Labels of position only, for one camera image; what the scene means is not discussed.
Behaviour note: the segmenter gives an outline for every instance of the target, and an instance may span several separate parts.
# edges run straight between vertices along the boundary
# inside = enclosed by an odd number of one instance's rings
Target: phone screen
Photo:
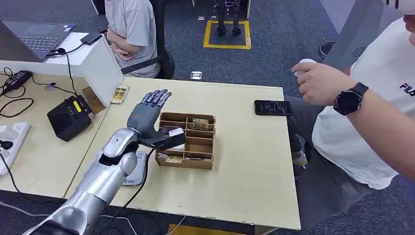
[[[288,101],[256,100],[254,108],[256,115],[291,116],[293,114]]]

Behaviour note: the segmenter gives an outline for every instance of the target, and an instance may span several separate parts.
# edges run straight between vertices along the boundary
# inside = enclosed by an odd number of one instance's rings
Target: smartwatch
[[[334,110],[341,115],[348,115],[359,110],[363,95],[369,88],[357,83],[352,89],[341,92],[334,100]]]

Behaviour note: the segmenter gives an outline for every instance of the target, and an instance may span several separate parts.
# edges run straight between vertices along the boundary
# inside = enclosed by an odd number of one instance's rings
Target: watch strap
[[[369,90],[369,87],[365,86],[363,83],[358,82],[350,91],[354,91],[360,96],[363,96],[366,91]]]

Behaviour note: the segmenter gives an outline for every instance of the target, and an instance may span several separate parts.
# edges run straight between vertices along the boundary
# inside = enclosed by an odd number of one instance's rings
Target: black chair
[[[95,0],[96,2],[104,3],[104,0]],[[156,20],[156,38],[157,38],[157,54],[154,59],[147,60],[135,65],[131,65],[121,69],[122,74],[127,74],[155,63],[160,64],[160,72],[156,78],[160,79],[172,79],[175,71],[175,64],[170,52],[164,47],[164,12],[165,2],[164,0],[150,0],[153,5],[154,18]]]

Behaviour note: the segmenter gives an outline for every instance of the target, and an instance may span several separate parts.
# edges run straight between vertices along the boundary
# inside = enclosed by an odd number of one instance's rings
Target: fila logo
[[[415,96],[415,89],[408,85],[408,83],[402,84],[399,88],[404,88],[404,92],[409,94],[410,96]]]

